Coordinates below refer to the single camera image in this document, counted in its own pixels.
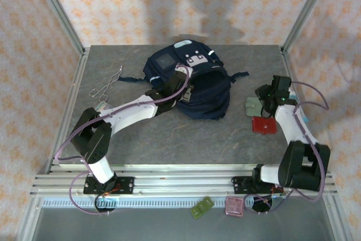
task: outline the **gray tabletop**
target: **gray tabletop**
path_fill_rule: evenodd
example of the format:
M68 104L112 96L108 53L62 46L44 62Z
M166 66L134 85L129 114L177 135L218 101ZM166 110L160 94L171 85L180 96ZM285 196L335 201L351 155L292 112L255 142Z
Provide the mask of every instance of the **gray tabletop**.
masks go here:
M123 65L122 76L144 77L149 56L164 46L92 46L77 95L71 132L82 112L99 104L89 96L93 88L108 83ZM287 144L278 126L276 134L252 131L252 118L245 115L247 97L270 84L272 75L286 75L278 46L214 45L224 67L232 75L248 71L231 89L231 103L221 120L192 120L177 109L138 122L115 134L107 158L111 164L278 164ZM120 106L140 97L151 88L147 82L117 81L110 86L107 103ZM62 157L75 155L69 145Z

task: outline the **patterned wallpaper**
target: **patterned wallpaper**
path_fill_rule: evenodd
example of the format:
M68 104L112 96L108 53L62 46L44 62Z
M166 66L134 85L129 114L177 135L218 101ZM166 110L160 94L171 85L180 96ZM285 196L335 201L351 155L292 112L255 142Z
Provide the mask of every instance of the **patterned wallpaper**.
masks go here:
M0 240L13 240L78 56L46 0L1 0L0 13Z
M290 50L294 75L317 86L328 112L306 110L320 140L331 147L330 170L355 240L361 240L361 0L318 0ZM307 100L317 93L302 88Z
M84 46L282 44L306 0L60 0Z

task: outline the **aluminum frame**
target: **aluminum frame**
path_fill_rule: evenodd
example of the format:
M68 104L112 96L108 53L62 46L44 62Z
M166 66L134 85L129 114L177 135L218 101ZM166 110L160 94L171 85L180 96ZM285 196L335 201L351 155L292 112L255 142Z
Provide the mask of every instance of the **aluminum frame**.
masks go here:
M59 19L60 24L62 25L66 35L69 37L72 45L77 50L79 55L83 54L84 47L82 42L79 39L77 32L75 31L67 13L64 11L63 6L59 0L48 0L51 9L53 10L56 17Z
M74 106L75 106L75 102L76 102L76 98L77 98L77 95L79 92L80 83L83 78L86 61L88 59L88 55L89 55L89 48L85 49L84 54L82 56L80 56L76 70L74 72L73 81L72 81L71 88L69 90L68 100L67 100L67 104L65 106L63 118L61 120L59 130L56 134L57 136L56 136L55 142L51 148L51 152L50 152L51 157L50 157L50 161L47 164L47 172L49 172L51 170L51 167L53 164L58 165L58 163L59 163L58 161L54 161L54 155L55 155L55 152L59 149L60 145L63 144L63 142L66 139L70 121L71 121L71 117L72 117Z
M115 208L189 208L194 202L210 196L217 201L216 208L222 208L225 197L235 196L231 178L251 176L254 167L250 164L115 166L118 175L135 177L134 193L113 195L108 199ZM50 174L36 176L30 193L33 198L21 224L18 240L32 239L41 208L74 208L68 197L69 185L79 172L86 171L85 166L54 165L52 169ZM84 183L85 177L76 181L73 196L80 206L91 207L95 196L83 194ZM309 196L317 194L303 192ZM323 200L335 239L352 240L330 172L326 174Z
M305 24L307 18L309 17L311 11L313 10L317 0L307 0L303 6L300 14L298 15L296 22L294 23L288 37L286 38L284 44L281 47L282 51L287 52L292 46L293 42L296 40L299 35L303 25Z

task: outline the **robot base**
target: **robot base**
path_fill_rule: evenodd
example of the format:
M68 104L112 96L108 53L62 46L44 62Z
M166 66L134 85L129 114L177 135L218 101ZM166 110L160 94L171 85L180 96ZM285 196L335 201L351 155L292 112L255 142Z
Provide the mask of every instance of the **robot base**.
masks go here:
M234 176L231 180L235 194L273 194L276 186L274 183L266 183L260 180L262 165L257 165L252 170L252 176Z
M116 176L113 186L115 189L112 194L132 194L134 188L134 177ZM85 195L99 195L108 192L104 189L104 185L99 183L94 176L87 176L85 179L84 191Z

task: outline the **green sponge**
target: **green sponge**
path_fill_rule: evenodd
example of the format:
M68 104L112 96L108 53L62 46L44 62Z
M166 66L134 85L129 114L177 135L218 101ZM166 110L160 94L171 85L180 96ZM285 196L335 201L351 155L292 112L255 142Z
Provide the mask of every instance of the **green sponge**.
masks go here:
M246 115L250 117L261 116L262 104L256 97L247 97L246 99Z
M202 201L197 203L196 206L191 208L192 215L195 219L201 217L203 214L209 211L214 205L210 197L205 197Z

